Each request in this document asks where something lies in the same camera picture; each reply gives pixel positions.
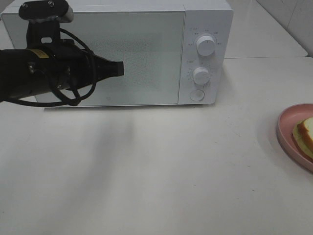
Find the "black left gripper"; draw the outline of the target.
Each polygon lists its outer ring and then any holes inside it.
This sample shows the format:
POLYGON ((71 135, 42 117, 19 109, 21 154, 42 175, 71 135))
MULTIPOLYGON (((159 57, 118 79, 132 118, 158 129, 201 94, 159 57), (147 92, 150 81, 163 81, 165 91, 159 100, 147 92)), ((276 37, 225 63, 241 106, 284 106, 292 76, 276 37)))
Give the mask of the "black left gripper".
POLYGON ((84 95, 88 97, 95 90, 97 81, 124 75, 123 61, 110 61, 94 55, 85 43, 80 40, 78 43, 82 48, 72 39, 26 48, 26 51, 37 56, 37 61, 27 60, 32 67, 29 70, 32 95, 53 93, 56 97, 64 97, 61 90, 69 90, 74 96, 80 97, 78 90, 91 85, 84 95))

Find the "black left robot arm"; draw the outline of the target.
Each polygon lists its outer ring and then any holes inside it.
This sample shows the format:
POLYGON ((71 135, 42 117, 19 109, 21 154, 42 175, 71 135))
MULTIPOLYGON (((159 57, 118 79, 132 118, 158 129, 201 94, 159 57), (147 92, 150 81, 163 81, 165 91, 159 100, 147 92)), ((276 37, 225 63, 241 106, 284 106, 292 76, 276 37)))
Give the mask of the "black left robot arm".
POLYGON ((33 48, 5 49, 0 52, 0 99, 26 98, 58 90, 81 89, 109 77, 124 75, 123 62, 95 55, 95 67, 85 49, 73 40, 44 43, 33 48))

